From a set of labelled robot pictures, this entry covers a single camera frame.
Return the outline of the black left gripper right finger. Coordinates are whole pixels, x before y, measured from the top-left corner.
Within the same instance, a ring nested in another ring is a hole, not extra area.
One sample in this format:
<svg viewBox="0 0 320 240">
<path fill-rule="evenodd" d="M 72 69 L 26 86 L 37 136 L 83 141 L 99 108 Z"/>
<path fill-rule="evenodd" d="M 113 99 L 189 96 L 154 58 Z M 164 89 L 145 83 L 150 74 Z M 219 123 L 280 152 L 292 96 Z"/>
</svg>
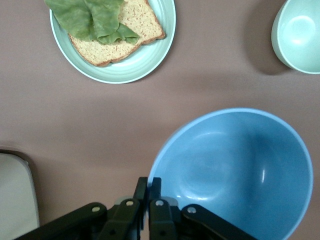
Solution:
<svg viewBox="0 0 320 240">
<path fill-rule="evenodd" d="M 162 179 L 148 187 L 151 240 L 254 240 L 255 238 L 198 204 L 179 209 L 178 202 L 162 196 Z"/>
</svg>

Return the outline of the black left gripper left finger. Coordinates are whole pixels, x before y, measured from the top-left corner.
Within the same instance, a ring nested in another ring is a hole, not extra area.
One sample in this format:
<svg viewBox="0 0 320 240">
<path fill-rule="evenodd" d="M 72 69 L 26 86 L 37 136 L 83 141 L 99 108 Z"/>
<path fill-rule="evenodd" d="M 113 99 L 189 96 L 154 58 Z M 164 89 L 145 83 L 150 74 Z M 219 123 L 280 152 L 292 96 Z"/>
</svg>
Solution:
<svg viewBox="0 0 320 240">
<path fill-rule="evenodd" d="M 147 177 L 137 181 L 132 197 L 108 209 L 92 202 L 19 237 L 18 240 L 139 240 L 143 228 Z"/>
</svg>

